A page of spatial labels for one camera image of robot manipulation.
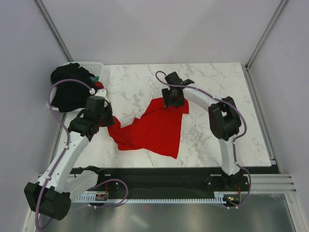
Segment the red t shirt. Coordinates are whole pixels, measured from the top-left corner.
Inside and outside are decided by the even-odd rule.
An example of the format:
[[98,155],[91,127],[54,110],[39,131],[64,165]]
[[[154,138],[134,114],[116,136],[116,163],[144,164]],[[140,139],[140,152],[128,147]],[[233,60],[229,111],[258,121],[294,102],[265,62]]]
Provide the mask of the red t shirt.
[[189,113],[188,101],[179,107],[166,108],[163,98],[152,99],[140,118],[122,127],[108,127],[108,133],[121,151],[147,149],[162,156],[176,159],[179,153],[182,118]]

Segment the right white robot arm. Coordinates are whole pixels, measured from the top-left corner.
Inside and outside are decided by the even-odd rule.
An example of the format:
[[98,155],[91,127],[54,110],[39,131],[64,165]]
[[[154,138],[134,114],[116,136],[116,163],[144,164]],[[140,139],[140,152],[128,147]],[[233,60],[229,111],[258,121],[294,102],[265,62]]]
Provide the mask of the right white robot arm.
[[164,74],[163,71],[155,73],[156,79],[168,86],[162,89],[166,108],[182,106],[187,100],[208,112],[210,130],[218,139],[221,150],[221,168],[225,173],[221,178],[221,184],[224,189],[233,190],[239,184],[236,173],[240,171],[236,158],[235,140],[244,123],[233,98],[218,99],[197,87],[193,80],[182,80],[176,72],[165,75],[165,81],[162,81],[158,77],[160,73]]

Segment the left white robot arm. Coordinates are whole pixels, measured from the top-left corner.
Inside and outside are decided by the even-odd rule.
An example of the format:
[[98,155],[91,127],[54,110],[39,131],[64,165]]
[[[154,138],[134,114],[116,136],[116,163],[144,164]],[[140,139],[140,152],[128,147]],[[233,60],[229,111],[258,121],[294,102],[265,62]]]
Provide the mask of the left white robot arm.
[[27,183],[24,193],[30,209],[38,215],[62,220],[71,203],[86,190],[93,187],[101,190],[106,178],[88,166],[74,180],[69,180],[70,172],[80,154],[87,147],[101,127],[114,124],[112,106],[106,96],[90,96],[86,107],[70,122],[67,141],[57,153],[47,170],[36,183]]

